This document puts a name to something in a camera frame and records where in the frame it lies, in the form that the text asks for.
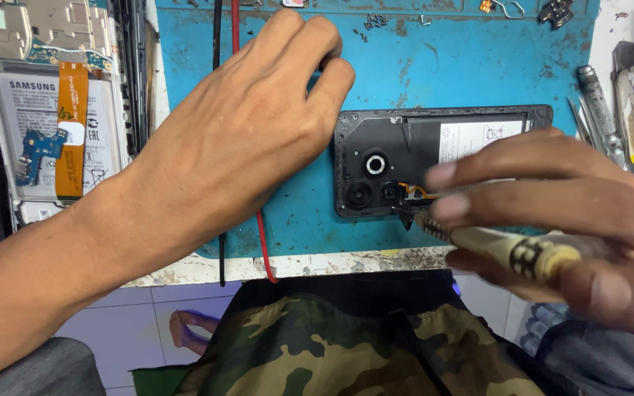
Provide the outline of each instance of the blue repair mat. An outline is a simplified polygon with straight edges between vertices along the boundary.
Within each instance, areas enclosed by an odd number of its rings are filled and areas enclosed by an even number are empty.
[[[213,4],[197,3],[156,2],[171,109],[212,70]],[[538,21],[544,0],[519,4],[525,17],[518,20],[506,19],[500,6],[483,13],[479,0],[312,0],[297,11],[305,19],[324,15],[344,38],[342,56],[357,79],[342,110],[550,104],[554,126],[573,135],[566,97],[578,95],[576,69],[588,63],[600,0],[575,1],[574,18],[555,32],[550,22]],[[241,44],[280,8],[275,0],[242,6]],[[518,10],[511,4],[508,12]],[[364,42],[353,30],[364,31],[368,13],[387,14],[388,25],[366,32]],[[431,23],[422,26],[420,14]],[[221,54],[222,61],[231,55],[227,6]],[[418,230],[405,231],[396,216],[337,216],[329,149],[281,186],[263,212],[272,256],[444,245]],[[226,240],[227,257],[261,255],[255,218],[228,231]],[[217,258],[216,240],[197,253]]]

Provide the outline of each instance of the orange flex cable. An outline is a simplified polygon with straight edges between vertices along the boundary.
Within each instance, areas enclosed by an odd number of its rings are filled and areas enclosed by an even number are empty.
[[[439,195],[430,195],[426,193],[425,190],[423,190],[423,188],[418,185],[412,187],[410,187],[410,185],[407,183],[398,183],[398,185],[405,187],[405,191],[407,191],[408,194],[412,194],[415,192],[415,190],[418,190],[420,193],[422,193],[422,198],[424,199],[437,199],[440,197]]]
[[[83,195],[84,126],[87,123],[87,66],[58,61],[58,129],[68,132],[63,153],[56,160],[55,193],[63,201],[77,201]]]

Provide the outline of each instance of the tile floor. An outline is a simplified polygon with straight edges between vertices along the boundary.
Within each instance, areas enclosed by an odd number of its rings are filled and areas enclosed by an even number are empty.
[[[475,315],[483,316],[491,329],[513,342],[525,333],[531,304],[481,280],[475,274],[454,275],[462,300]],[[172,312],[189,309],[221,318],[241,286],[219,284],[179,285],[116,290],[77,313],[56,333],[86,343],[97,362],[109,396],[135,395],[129,370],[189,364],[198,356],[172,344],[168,320]],[[200,336],[207,332],[192,326]]]

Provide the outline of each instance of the screwdriver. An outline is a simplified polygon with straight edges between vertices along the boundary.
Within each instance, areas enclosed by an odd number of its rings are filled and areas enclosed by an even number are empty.
[[[546,285],[555,283],[562,268],[581,260],[577,248],[550,240],[483,227],[450,230],[427,211],[415,215],[415,224],[435,238],[491,258],[506,270]]]
[[[616,132],[613,116],[603,96],[601,84],[596,70],[591,65],[582,66],[578,70],[578,79],[584,99],[590,111],[589,128],[595,130],[601,137],[606,157],[617,166],[626,166],[626,156],[623,150],[623,140]]]

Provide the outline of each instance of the hand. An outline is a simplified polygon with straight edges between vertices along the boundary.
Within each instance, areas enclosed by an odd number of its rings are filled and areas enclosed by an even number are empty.
[[[579,314],[634,331],[634,175],[587,144],[544,128],[436,166],[426,178],[431,190],[491,179],[543,179],[480,185],[440,199],[431,210],[449,227],[530,225],[601,237],[615,258],[585,259],[563,270],[558,291],[544,290],[461,249],[447,262],[524,297],[563,298]]]
[[[322,153],[355,78],[341,50],[330,21],[284,9],[205,77],[120,174],[128,217],[152,231],[136,245],[184,257]]]

